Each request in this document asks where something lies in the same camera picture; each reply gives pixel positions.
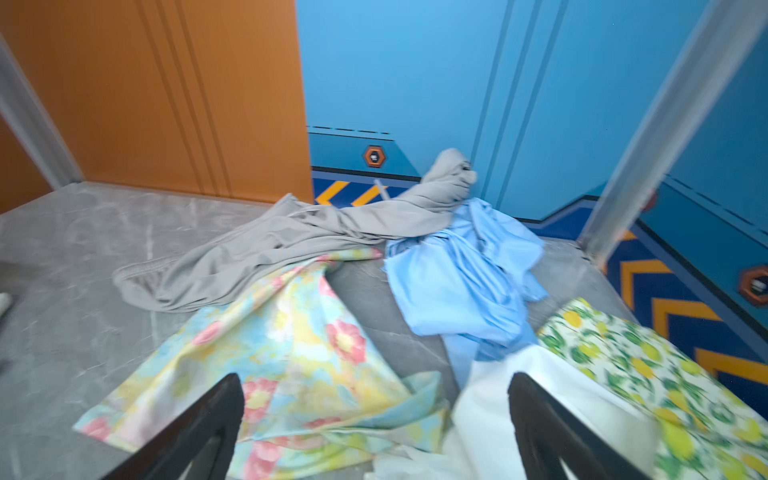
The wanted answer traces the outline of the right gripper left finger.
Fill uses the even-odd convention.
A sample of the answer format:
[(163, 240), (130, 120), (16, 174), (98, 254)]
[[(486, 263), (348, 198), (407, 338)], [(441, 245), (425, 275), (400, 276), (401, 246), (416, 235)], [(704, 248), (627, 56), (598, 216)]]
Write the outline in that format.
[(235, 373), (223, 377), (107, 479), (224, 479), (245, 399)]

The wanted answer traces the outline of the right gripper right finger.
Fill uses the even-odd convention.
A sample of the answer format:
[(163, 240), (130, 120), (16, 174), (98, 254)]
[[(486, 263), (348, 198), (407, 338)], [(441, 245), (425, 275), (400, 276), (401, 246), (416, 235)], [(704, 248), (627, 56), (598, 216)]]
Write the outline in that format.
[(577, 419), (526, 373), (512, 376), (509, 412), (526, 477), (646, 479), (648, 476)]

